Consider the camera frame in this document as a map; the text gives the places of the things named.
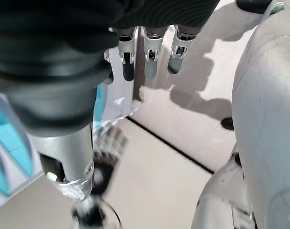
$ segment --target floor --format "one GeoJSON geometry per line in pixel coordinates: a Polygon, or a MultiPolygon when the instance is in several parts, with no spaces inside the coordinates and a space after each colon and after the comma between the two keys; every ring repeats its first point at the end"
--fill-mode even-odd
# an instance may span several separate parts
{"type": "MultiPolygon", "coordinates": [[[[190,229],[211,175],[132,122],[124,119],[118,126],[129,143],[105,198],[124,229],[190,229]]],[[[0,208],[0,229],[68,229],[71,208],[40,177],[0,208]]]]}
{"type": "Polygon", "coordinates": [[[235,70],[260,18],[240,10],[234,0],[221,0],[176,75],[167,72],[170,27],[158,74],[141,86],[144,103],[132,118],[211,170],[222,167],[236,140],[220,121],[231,116],[235,70]]]}

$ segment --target black floor stripe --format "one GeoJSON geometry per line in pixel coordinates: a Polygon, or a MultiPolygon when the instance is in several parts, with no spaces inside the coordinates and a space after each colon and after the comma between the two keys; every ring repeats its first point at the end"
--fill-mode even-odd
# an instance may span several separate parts
{"type": "Polygon", "coordinates": [[[151,130],[147,129],[145,126],[143,126],[142,124],[138,123],[136,120],[132,119],[131,117],[126,117],[126,119],[128,119],[130,122],[136,124],[137,126],[139,126],[140,128],[142,128],[143,130],[147,131],[148,133],[150,133],[151,135],[153,135],[154,137],[156,137],[157,139],[159,139],[161,142],[163,142],[164,144],[168,145],[169,147],[171,147],[173,150],[177,151],[179,154],[181,154],[183,157],[185,157],[186,159],[190,160],[191,162],[195,163],[196,165],[198,165],[199,167],[201,167],[202,169],[204,169],[205,171],[207,171],[210,174],[213,174],[214,171],[209,169],[208,167],[206,167],[205,165],[201,164],[200,162],[196,161],[194,158],[190,157],[189,155],[187,155],[186,153],[182,152],[180,149],[178,149],[177,147],[175,147],[174,145],[170,144],[168,141],[164,140],[163,138],[161,138],[160,136],[156,135],[154,132],[152,132],[151,130]]]}

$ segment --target black cable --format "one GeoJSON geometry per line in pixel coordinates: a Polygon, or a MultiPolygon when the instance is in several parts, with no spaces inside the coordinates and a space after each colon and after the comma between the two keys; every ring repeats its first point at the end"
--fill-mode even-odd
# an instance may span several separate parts
{"type": "Polygon", "coordinates": [[[187,160],[189,160],[189,161],[193,162],[194,164],[198,165],[199,167],[201,167],[202,169],[204,169],[208,173],[210,173],[210,174],[213,174],[214,173],[213,170],[209,169],[205,165],[203,165],[200,162],[196,161],[194,158],[190,157],[189,155],[187,155],[186,153],[184,153],[183,151],[181,151],[180,149],[178,149],[177,147],[175,147],[174,145],[172,145],[171,143],[169,143],[168,141],[166,141],[165,139],[163,139],[159,135],[155,134],[154,132],[152,132],[151,130],[149,130],[148,128],[146,128],[145,126],[143,126],[142,124],[140,124],[136,120],[132,119],[129,116],[127,116],[126,119],[128,119],[130,122],[136,124],[138,127],[142,128],[146,132],[150,133],[152,136],[154,136],[155,138],[157,138],[158,140],[160,140],[161,142],[163,142],[165,145],[167,145],[170,148],[172,148],[173,150],[177,151],[181,156],[185,157],[187,160]]]}
{"type": "Polygon", "coordinates": [[[103,198],[101,198],[102,202],[108,207],[111,209],[111,211],[113,211],[113,213],[115,214],[117,220],[118,220],[118,223],[120,225],[120,228],[123,229],[123,225],[122,225],[122,221],[121,221],[121,218],[119,217],[119,215],[117,214],[116,210],[112,207],[111,204],[109,204],[106,200],[104,200],[103,198]]]}

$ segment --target white robot body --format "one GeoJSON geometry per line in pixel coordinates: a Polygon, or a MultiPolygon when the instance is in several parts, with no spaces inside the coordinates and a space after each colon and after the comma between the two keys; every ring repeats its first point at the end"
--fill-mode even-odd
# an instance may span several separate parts
{"type": "MultiPolygon", "coordinates": [[[[248,190],[241,201],[250,199],[247,212],[254,213],[259,229],[290,229],[290,0],[274,0],[252,35],[236,71],[232,112],[246,186],[229,183],[236,187],[228,194],[248,190]]],[[[239,208],[241,201],[224,198],[216,179],[222,172],[225,176],[225,167],[204,189],[192,229],[254,226],[235,225],[233,206],[239,208]],[[210,200],[208,186],[216,186],[210,200]]]]}

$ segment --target robotic hand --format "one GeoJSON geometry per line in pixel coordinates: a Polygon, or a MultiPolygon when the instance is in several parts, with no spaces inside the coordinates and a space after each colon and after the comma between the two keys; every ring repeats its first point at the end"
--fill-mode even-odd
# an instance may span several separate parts
{"type": "Polygon", "coordinates": [[[112,173],[97,189],[91,123],[97,85],[113,80],[106,50],[119,46],[124,77],[133,80],[135,28],[143,26],[145,75],[152,79],[164,33],[175,25],[168,70],[177,73],[218,2],[0,0],[0,93],[63,194],[93,209],[87,206],[97,201],[85,200],[90,193],[101,195],[112,173]]]}

